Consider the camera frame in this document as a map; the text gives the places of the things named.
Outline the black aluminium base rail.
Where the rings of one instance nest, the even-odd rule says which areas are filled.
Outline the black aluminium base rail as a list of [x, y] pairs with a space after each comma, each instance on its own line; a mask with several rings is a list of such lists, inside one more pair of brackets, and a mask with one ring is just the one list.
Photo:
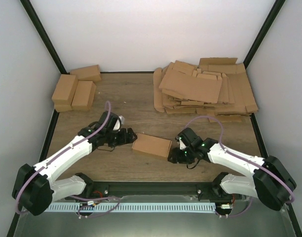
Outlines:
[[45, 202], [55, 202], [63, 198], [74, 198], [82, 201], [99, 197], [125, 196], [197, 196], [199, 200], [208, 199], [230, 200], [231, 197], [250, 196], [257, 198], [256, 190], [252, 186], [241, 187], [237, 190], [224, 191], [216, 182], [93, 182], [80, 180], [59, 180], [53, 187], [44, 185], [37, 188], [32, 194], [25, 189], [22, 197], [32, 197], [32, 200], [44, 199]]

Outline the stack of flat cardboard blanks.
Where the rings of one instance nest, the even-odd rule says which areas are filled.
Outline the stack of flat cardboard blanks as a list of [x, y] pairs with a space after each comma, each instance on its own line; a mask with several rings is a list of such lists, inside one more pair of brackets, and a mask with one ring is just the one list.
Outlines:
[[241, 121], [259, 108], [237, 58], [200, 58], [198, 65], [176, 60], [153, 73], [153, 105], [167, 114], [199, 114], [223, 122]]

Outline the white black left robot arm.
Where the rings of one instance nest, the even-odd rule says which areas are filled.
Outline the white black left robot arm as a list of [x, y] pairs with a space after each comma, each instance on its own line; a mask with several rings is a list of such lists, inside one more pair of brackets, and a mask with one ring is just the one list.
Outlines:
[[132, 144], [137, 135], [132, 128], [123, 128], [124, 117], [105, 111], [98, 121], [82, 128], [64, 148], [33, 166], [25, 164], [18, 170], [12, 197], [34, 216], [42, 214], [51, 203], [66, 197], [89, 199], [94, 182], [83, 173], [58, 178], [81, 158], [99, 147]]

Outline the black right frame post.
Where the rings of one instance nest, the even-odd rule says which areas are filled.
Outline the black right frame post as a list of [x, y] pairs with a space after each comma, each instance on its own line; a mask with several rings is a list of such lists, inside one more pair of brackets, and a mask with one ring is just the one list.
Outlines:
[[276, 0], [270, 9], [262, 27], [260, 28], [252, 46], [250, 47], [243, 64], [245, 68], [248, 68], [252, 59], [254, 58], [256, 52], [258, 51], [260, 45], [262, 44], [265, 36], [267, 35], [268, 31], [270, 30], [273, 22], [275, 21], [277, 15], [279, 14], [281, 8], [283, 7], [285, 0]]

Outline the brown cardboard box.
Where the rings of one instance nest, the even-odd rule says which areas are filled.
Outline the brown cardboard box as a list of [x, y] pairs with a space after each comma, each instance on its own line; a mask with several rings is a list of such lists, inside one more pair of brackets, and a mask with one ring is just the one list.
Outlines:
[[167, 160], [171, 145], [171, 140], [138, 133], [132, 150], [143, 155]]

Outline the folded cardboard box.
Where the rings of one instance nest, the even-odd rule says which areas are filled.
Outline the folded cardboard box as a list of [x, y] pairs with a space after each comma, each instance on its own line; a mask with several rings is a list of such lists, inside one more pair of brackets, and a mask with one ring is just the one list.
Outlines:
[[79, 81], [98, 82], [102, 80], [99, 65], [73, 69], [70, 71], [70, 74], [76, 76]]
[[96, 85], [92, 81], [79, 81], [72, 101], [74, 111], [89, 111], [92, 107]]
[[75, 75], [61, 75], [52, 95], [52, 101], [58, 105], [72, 103], [78, 80]]

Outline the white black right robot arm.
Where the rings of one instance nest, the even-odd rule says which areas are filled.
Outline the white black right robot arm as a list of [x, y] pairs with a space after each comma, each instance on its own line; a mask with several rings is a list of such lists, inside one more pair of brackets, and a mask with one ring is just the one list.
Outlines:
[[250, 196], [275, 211], [293, 199], [296, 182], [276, 157], [262, 158], [238, 152], [215, 139], [202, 139], [189, 127], [178, 134], [176, 141], [179, 145], [171, 150], [169, 162], [196, 167], [204, 160], [239, 173], [236, 176], [222, 172], [214, 179], [212, 192], [216, 198], [223, 199], [228, 194]]

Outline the black frame post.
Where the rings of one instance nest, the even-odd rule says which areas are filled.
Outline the black frame post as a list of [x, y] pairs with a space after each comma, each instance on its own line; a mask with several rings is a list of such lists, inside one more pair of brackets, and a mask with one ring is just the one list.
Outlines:
[[37, 33], [39, 34], [39, 37], [41, 38], [59, 72], [61, 74], [68, 74], [31, 1], [20, 0], [20, 3], [26, 11]]
[[267, 35], [268, 31], [270, 30], [273, 22], [275, 21], [277, 15], [279, 14], [281, 8], [283, 7], [285, 0], [276, 0], [270, 9], [262, 27], [260, 28], [252, 46], [250, 47], [243, 64], [245, 68], [248, 68], [252, 59], [254, 58], [256, 52], [258, 51], [260, 45], [262, 44], [265, 36]]

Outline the folded cardboard box back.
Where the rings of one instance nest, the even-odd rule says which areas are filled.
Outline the folded cardboard box back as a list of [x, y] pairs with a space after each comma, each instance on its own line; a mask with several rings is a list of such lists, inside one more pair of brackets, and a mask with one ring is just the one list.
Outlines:
[[76, 76], [79, 81], [98, 82], [102, 80], [99, 65], [73, 69], [70, 71], [70, 74]]

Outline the black left frame post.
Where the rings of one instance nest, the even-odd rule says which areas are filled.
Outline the black left frame post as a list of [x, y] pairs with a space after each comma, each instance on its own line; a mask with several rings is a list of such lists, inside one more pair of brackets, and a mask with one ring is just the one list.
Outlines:
[[37, 33], [39, 34], [39, 37], [41, 38], [59, 72], [61, 74], [68, 74], [31, 1], [20, 0], [20, 3], [26, 11]]

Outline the folded cardboard box left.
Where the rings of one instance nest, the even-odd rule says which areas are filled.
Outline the folded cardboard box left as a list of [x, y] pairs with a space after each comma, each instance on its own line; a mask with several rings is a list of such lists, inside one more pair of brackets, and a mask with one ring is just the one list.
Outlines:
[[75, 75], [61, 75], [52, 95], [52, 101], [58, 105], [72, 103], [78, 80]]

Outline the folded cardboard box middle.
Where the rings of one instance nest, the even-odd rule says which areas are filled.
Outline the folded cardboard box middle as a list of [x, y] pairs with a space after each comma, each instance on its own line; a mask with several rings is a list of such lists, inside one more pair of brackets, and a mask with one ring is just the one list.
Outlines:
[[89, 111], [92, 107], [96, 85], [92, 81], [79, 81], [72, 101], [74, 111]]

